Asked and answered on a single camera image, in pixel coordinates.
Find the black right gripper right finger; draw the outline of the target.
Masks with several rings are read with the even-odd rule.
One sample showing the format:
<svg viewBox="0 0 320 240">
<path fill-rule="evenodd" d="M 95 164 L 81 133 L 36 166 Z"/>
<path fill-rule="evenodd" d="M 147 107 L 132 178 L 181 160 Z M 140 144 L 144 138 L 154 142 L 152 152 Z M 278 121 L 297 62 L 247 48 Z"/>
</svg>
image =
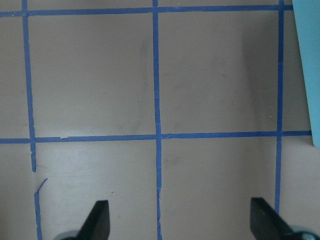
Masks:
<svg viewBox="0 0 320 240">
<path fill-rule="evenodd" d="M 250 200 L 250 230 L 256 240 L 287 240 L 292 229 L 262 197 Z"/>
</svg>

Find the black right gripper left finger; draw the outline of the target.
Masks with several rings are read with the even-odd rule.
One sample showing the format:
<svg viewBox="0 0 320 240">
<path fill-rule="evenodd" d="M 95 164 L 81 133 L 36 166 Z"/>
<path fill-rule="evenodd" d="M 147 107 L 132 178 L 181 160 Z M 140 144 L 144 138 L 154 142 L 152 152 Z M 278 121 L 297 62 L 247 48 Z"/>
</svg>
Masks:
<svg viewBox="0 0 320 240">
<path fill-rule="evenodd" d="M 79 233 L 79 240 L 107 240 L 110 236 L 110 211 L 108 200 L 98 200 Z"/>
</svg>

